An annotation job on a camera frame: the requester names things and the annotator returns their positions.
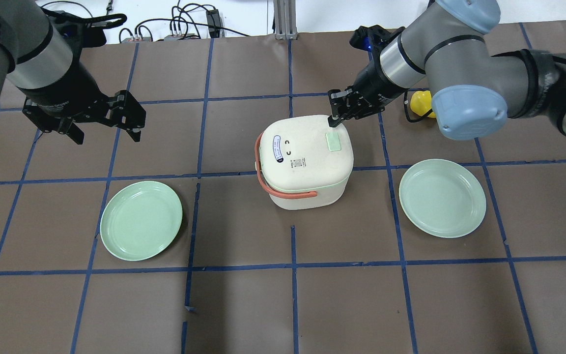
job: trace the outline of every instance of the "white rice cooker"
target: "white rice cooker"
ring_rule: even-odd
[[[353,148],[344,125],[331,128],[327,119],[310,115],[279,120],[256,140],[256,175],[277,206],[328,206],[344,193],[353,170]]]

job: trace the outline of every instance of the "green plate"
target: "green plate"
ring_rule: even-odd
[[[142,181],[119,191],[108,202],[99,224],[106,249],[126,261],[146,260],[176,237],[182,204],[163,183]]]
[[[438,237],[467,235],[486,214],[486,196],[478,179],[459,164],[442,159],[409,168],[400,182],[399,199],[416,227]]]

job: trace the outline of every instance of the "green button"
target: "green button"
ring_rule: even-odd
[[[340,136],[337,132],[328,132],[326,134],[326,144],[329,146],[329,151],[342,150],[342,146],[340,145]]]

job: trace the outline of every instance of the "light blue joint cap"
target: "light blue joint cap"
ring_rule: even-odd
[[[431,99],[438,128],[445,137],[469,140],[492,134],[508,119],[505,99],[485,87],[456,85],[439,90]]]
[[[436,0],[436,4],[481,34],[489,33],[501,18],[497,0]]]

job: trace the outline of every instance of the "orange handle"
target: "orange handle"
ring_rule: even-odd
[[[263,180],[263,176],[261,175],[261,160],[259,159],[259,144],[261,143],[261,136],[263,133],[259,134],[259,137],[256,139],[255,143],[255,161],[256,161],[256,177],[259,179],[259,184],[261,184],[261,188],[267,191],[270,195],[274,195],[274,197],[281,198],[281,199],[303,199],[303,198],[313,198],[317,197],[317,191],[306,191],[303,193],[283,193],[281,191],[277,191],[272,189],[265,181]]]

